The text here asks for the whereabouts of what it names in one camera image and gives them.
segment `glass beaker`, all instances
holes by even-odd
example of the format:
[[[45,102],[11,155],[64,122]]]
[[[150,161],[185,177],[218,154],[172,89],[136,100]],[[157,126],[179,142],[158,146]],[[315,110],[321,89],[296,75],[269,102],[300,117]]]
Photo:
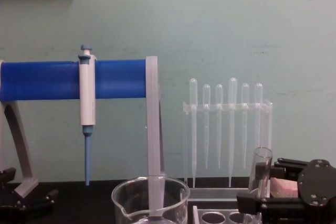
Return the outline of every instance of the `glass beaker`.
[[[116,224],[186,224],[190,190],[165,176],[128,180],[112,192]]]
[[[257,198],[267,197],[267,184],[272,164],[273,153],[270,149],[259,147],[254,150],[253,162],[248,184],[248,192]],[[261,213],[255,216],[245,215],[244,224],[260,224]]]

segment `green wall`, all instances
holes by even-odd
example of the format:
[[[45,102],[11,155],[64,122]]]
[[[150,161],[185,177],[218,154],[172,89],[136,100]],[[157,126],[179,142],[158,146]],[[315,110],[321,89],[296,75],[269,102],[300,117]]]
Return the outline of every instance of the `green wall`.
[[[263,83],[264,97],[275,106],[274,155],[303,160],[322,157],[335,164],[334,3],[0,0],[0,58],[76,61],[83,43],[91,43],[101,60],[157,55],[165,165],[173,177],[183,176],[182,102],[188,98],[192,77],[200,86],[226,85],[230,77],[238,79],[239,87],[243,82]],[[79,102],[29,101],[19,106],[38,178],[82,180]],[[146,174],[145,125],[144,99],[97,102],[92,179]],[[18,167],[8,127],[5,137],[1,156],[7,167]],[[210,155],[216,155],[215,149]],[[247,174],[235,169],[235,175]],[[227,176],[215,167],[210,175]]]

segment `blue cylindrical bar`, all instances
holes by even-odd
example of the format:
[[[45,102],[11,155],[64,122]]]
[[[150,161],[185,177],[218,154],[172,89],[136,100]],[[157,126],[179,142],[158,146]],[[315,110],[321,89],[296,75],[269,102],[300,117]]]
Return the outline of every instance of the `blue cylindrical bar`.
[[[96,61],[96,98],[146,96],[145,60]],[[77,61],[4,62],[1,101],[79,99]]]

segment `pipette body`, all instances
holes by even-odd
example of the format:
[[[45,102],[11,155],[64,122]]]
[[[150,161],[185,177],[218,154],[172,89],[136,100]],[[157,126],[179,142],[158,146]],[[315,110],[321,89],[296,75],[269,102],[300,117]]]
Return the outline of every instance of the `pipette body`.
[[[208,169],[209,155],[209,110],[210,110],[210,85],[203,86],[203,106],[204,106],[204,156],[205,168]]]
[[[230,105],[230,123],[229,123],[229,187],[233,173],[233,162],[235,154],[235,110],[237,103],[237,79],[229,80],[228,103]]]
[[[190,86],[190,105],[191,105],[191,138],[192,138],[192,175],[193,187],[195,187],[196,169],[197,169],[197,80],[191,79]]]
[[[241,127],[241,139],[242,139],[242,145],[243,145],[243,166],[244,170],[246,169],[246,150],[247,150],[247,111],[248,111],[248,104],[249,104],[249,96],[250,96],[250,87],[247,83],[244,83],[241,86],[241,103],[243,105],[243,119],[242,119],[242,127]]]
[[[256,148],[260,147],[260,124],[261,124],[261,105],[263,103],[263,85],[257,83],[254,89],[254,102],[256,104],[256,120],[255,120],[255,138]]]
[[[216,105],[217,105],[217,159],[218,169],[221,168],[221,151],[222,151],[222,104],[223,104],[223,87],[221,84],[216,86]]]

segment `pink object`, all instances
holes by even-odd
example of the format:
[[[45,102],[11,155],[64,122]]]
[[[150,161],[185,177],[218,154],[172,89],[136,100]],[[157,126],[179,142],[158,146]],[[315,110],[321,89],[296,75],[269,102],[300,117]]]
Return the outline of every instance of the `pink object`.
[[[271,178],[270,193],[274,198],[297,198],[297,182],[280,178]]]

